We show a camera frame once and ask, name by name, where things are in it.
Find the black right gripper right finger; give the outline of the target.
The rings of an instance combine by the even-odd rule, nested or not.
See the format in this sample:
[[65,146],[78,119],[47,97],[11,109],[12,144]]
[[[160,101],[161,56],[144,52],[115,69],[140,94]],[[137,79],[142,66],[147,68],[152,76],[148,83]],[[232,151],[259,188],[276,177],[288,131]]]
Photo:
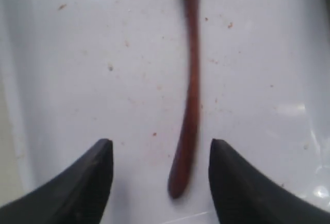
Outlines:
[[219,223],[329,223],[329,212],[283,189],[225,140],[211,142],[208,178]]

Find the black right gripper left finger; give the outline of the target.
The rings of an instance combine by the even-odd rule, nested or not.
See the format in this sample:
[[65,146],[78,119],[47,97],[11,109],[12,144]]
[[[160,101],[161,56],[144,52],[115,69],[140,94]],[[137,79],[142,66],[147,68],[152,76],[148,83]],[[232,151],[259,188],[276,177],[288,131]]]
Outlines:
[[100,223],[113,180],[113,142],[100,139],[70,167],[1,207],[1,223]]

